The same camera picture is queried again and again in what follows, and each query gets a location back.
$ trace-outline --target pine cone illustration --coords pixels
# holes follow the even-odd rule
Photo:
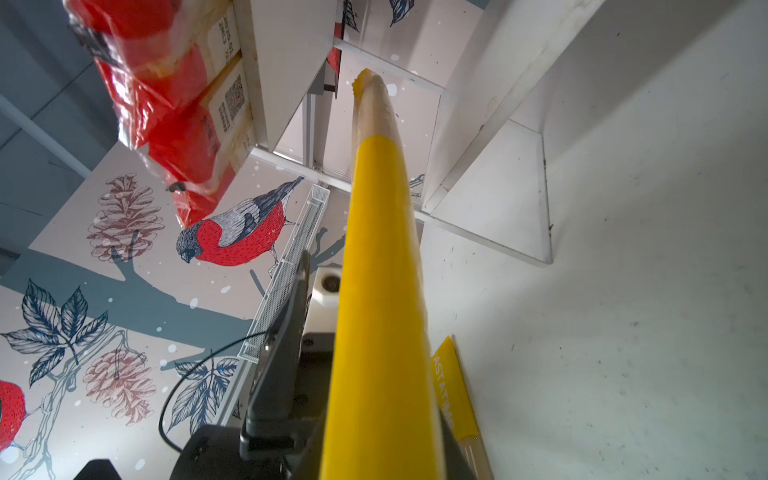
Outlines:
[[[165,228],[163,219],[155,215],[160,207],[149,206],[154,200],[152,189],[137,188],[134,177],[136,174],[128,174],[108,181],[111,190],[98,199],[104,209],[88,227],[91,234],[87,238],[94,248],[91,255],[102,262],[113,261],[112,248],[123,261],[141,255],[152,248],[156,232]]]
[[[153,413],[146,397],[154,395],[157,388],[145,378],[152,368],[144,362],[143,355],[125,349],[105,353],[85,372],[86,396],[93,403],[111,407],[113,418],[128,417],[126,426],[146,419]]]

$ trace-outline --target black cable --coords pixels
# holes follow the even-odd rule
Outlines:
[[[181,379],[178,381],[178,383],[171,389],[170,393],[168,394],[168,398],[165,399],[165,403],[163,404],[163,409],[160,411],[160,421],[157,423],[157,429],[160,431],[160,437],[163,439],[163,442],[166,442],[169,447],[171,447],[173,450],[176,450],[177,452],[181,453],[181,448],[179,448],[179,445],[176,445],[173,443],[169,438],[168,435],[165,435],[165,431],[163,430],[163,417],[165,416],[165,411],[168,408],[168,404],[170,403],[170,399],[173,398],[174,393],[176,393],[176,390],[181,386],[181,383],[191,375],[192,372],[200,368],[201,365],[203,365],[208,360],[212,359],[214,356],[218,355],[219,353],[222,353],[224,350],[230,348],[231,346],[234,346],[240,342],[244,342],[248,339],[252,339],[255,336],[259,335],[265,335],[269,333],[269,330],[264,330],[263,332],[254,333],[253,335],[244,336],[241,339],[237,339],[232,343],[228,343],[225,346],[221,347],[215,352],[212,352],[209,356],[205,357],[201,361],[197,363],[193,368],[187,370],[187,373],[184,373],[184,375],[181,377]]]

